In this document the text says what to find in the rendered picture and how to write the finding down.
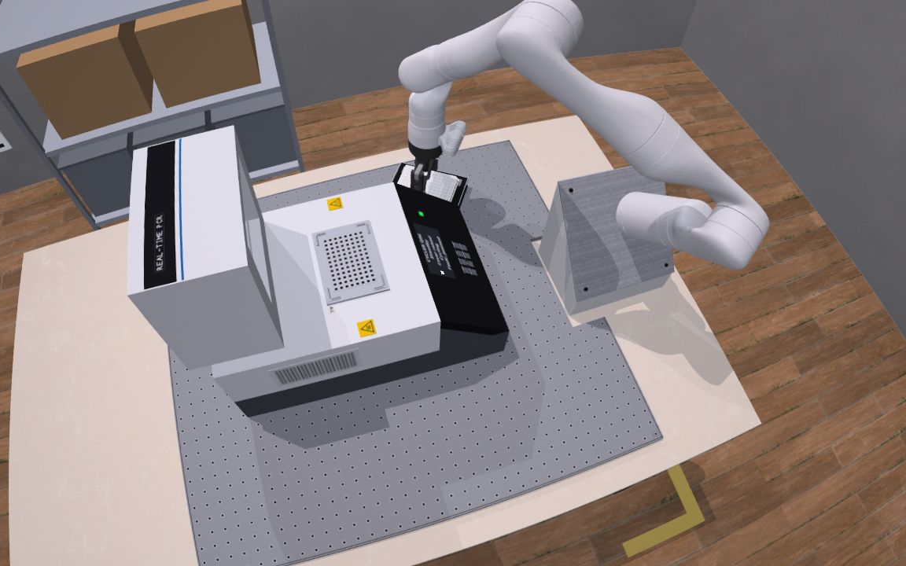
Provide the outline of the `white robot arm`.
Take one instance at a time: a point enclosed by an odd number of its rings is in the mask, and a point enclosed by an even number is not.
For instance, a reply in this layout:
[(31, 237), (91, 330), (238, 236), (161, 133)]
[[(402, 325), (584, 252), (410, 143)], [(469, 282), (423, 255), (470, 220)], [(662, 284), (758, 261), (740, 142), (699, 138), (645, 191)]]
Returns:
[(455, 156), (466, 123), (445, 123), (454, 80), (506, 60), (588, 124), (640, 175), (693, 186), (716, 203), (712, 209), (694, 198), (633, 191), (617, 207), (624, 235), (732, 270), (746, 267), (768, 232), (764, 209), (656, 101), (599, 85), (574, 68), (567, 57), (583, 29), (581, 11), (571, 0), (524, 0), (480, 28), (405, 58), (398, 74), (413, 92), (407, 139), (420, 149), (441, 145), (444, 156)]

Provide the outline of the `black rectangular frame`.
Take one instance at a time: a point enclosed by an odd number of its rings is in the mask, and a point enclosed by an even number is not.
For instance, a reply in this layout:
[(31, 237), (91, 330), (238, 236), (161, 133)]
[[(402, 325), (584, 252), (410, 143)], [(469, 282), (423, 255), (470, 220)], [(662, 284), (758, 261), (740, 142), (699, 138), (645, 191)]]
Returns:
[[(402, 174), (403, 169), (405, 169), (405, 166), (406, 166), (406, 165), (416, 166), (416, 165), (413, 165), (413, 164), (403, 164), (403, 162), (400, 162), (400, 165), (399, 165), (399, 167), (398, 167), (398, 171), (396, 171), (396, 174), (393, 175), (392, 182), (398, 183), (398, 181), (399, 181), (399, 179), (400, 179), (400, 175)], [(444, 175), (451, 175), (451, 173), (448, 173), (448, 172), (443, 172), (443, 171), (437, 171), (437, 172), (444, 173)], [(467, 182), (468, 182), (468, 180), (469, 180), (469, 177), (464, 177), (464, 176), (461, 176), (461, 175), (454, 175), (454, 176), (458, 177), (459, 182), (458, 182), (457, 189), (456, 189), (456, 191), (455, 191), (455, 196), (453, 196), (451, 203), (456, 203), (456, 204), (458, 205), (459, 209), (460, 209), (461, 204), (462, 204), (462, 201), (463, 201), (463, 198), (464, 198), (464, 196), (465, 196), (465, 193), (466, 193), (466, 190), (467, 190), (467, 187), (468, 187)], [(460, 203), (460, 201), (461, 201), (461, 203)]]

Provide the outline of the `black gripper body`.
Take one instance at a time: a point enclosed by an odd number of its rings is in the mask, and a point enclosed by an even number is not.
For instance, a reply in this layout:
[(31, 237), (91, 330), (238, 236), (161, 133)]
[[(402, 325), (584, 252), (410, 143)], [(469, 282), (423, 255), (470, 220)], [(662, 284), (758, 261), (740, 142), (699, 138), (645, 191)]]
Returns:
[(417, 159), (416, 167), (418, 167), (418, 164), (423, 164), (424, 172), (427, 172), (429, 169), (430, 159), (437, 158), (438, 156), (441, 156), (441, 154), (443, 153), (442, 149), (441, 149), (441, 145), (434, 149), (420, 149), (420, 148), (412, 145), (412, 143), (410, 143), (409, 139), (407, 139), (407, 147), (409, 147), (409, 150), (410, 150), (410, 152), (412, 152), (412, 155), (416, 156), (416, 159)]

